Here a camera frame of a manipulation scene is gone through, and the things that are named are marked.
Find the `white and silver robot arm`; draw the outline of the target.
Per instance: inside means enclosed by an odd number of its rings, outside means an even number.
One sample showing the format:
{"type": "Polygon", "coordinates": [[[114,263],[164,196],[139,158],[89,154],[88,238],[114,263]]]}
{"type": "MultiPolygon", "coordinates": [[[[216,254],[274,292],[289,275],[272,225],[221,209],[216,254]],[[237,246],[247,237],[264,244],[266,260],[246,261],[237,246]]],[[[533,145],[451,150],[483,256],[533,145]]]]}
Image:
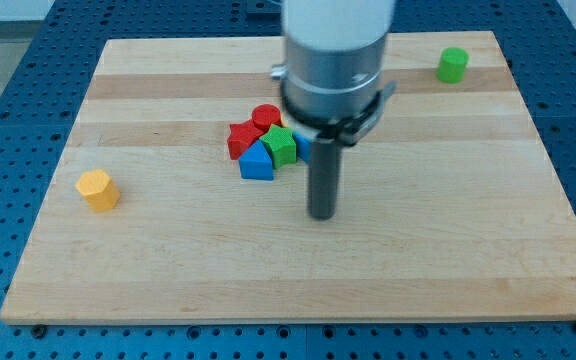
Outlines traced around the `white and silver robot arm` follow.
{"type": "Polygon", "coordinates": [[[353,146],[383,114],[395,84],[379,87],[395,0],[285,0],[280,83],[284,123],[313,141],[353,146]]]}

